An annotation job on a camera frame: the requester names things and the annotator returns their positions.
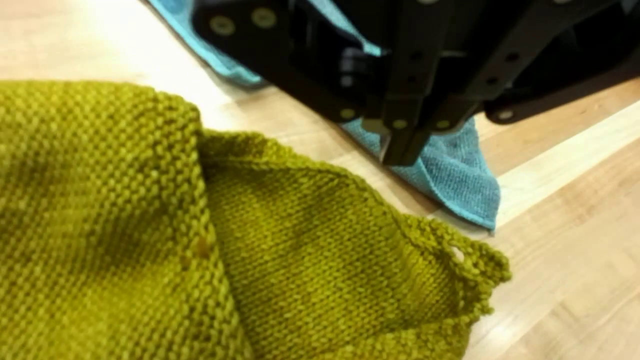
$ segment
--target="bolt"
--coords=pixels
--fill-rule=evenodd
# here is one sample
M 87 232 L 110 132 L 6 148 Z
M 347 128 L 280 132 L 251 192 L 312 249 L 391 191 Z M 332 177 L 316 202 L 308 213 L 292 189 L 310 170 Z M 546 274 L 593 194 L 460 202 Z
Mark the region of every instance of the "bolt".
M 397 128 L 397 131 L 405 131 L 407 127 L 408 127 L 408 120 L 405 120 L 405 119 L 398 119 L 392 122 L 392 128 Z
M 438 122 L 437 122 L 437 128 L 438 128 L 438 131 L 447 131 L 447 128 L 450 128 L 450 127 L 452 127 L 450 120 L 438 120 Z
M 517 115 L 515 115 L 513 110 L 501 110 L 501 113 L 499 113 L 499 119 L 501 119 L 501 120 L 510 120 L 510 119 L 515 119 L 515 116 L 517 116 Z
M 342 120 L 355 120 L 355 119 L 357 119 L 357 110 L 353 110 L 353 108 L 342 108 L 342 110 L 340 110 L 340 119 L 342 119 Z
M 279 24 L 279 16 L 270 8 L 257 8 L 252 20 L 259 29 L 274 29 Z
M 237 33 L 237 23 L 226 16 L 215 16 L 209 27 L 219 37 L 232 37 Z
M 340 78 L 340 86 L 342 86 L 342 89 L 353 89 L 353 86 L 355 86 L 355 77 L 349 77 L 349 74 L 342 77 L 342 78 Z

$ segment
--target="black machine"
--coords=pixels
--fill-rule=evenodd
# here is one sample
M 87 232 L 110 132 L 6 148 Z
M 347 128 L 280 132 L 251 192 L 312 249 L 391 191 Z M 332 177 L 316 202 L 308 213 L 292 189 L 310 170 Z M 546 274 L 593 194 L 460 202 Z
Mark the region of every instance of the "black machine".
M 383 134 L 383 162 L 397 167 L 413 164 L 433 134 L 452 132 L 477 113 L 513 124 L 561 107 L 546 94 L 586 83 L 640 48 L 640 0 L 335 4 L 381 55 L 365 52 L 310 0 L 197 0 L 192 24 L 328 120 L 365 119 Z

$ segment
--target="blue towel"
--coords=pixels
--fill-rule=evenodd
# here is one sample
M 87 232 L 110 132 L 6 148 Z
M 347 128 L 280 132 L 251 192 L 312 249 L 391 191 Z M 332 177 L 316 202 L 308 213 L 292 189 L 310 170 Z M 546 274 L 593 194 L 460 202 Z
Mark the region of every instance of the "blue towel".
M 259 86 L 262 78 L 215 47 L 200 41 L 191 27 L 192 0 L 151 0 L 156 13 L 168 23 L 175 33 L 191 47 L 217 74 L 238 85 Z M 312 4 L 339 29 L 347 31 L 363 43 L 368 55 L 381 57 L 383 51 L 368 43 L 336 8 L 332 0 L 312 0 Z M 368 152 L 381 154 L 379 134 L 367 132 L 358 122 L 344 124 L 344 131 Z M 501 207 L 501 187 L 484 162 L 478 146 L 475 120 L 449 137 L 433 137 L 415 167 L 392 167 L 394 175 L 418 189 L 422 194 L 445 204 L 463 220 L 496 229 Z

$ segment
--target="knitted garment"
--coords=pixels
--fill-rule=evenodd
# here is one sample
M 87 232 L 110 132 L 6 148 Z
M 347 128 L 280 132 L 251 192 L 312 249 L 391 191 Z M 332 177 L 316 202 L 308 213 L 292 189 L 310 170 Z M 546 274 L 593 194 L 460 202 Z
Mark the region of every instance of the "knitted garment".
M 132 85 L 0 83 L 0 358 L 463 358 L 508 263 Z

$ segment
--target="wooden surface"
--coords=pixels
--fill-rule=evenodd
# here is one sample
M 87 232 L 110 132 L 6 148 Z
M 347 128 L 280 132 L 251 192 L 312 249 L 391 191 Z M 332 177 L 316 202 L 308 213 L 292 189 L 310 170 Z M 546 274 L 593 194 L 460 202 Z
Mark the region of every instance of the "wooden surface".
M 0 0 L 0 78 L 152 85 L 199 105 L 210 128 L 261 131 L 407 213 L 450 219 L 282 93 L 221 83 L 137 0 Z M 634 81 L 519 127 L 478 120 L 504 192 L 499 232 L 452 224 L 504 251 L 515 280 L 475 328 L 470 360 L 640 358 L 638 98 Z

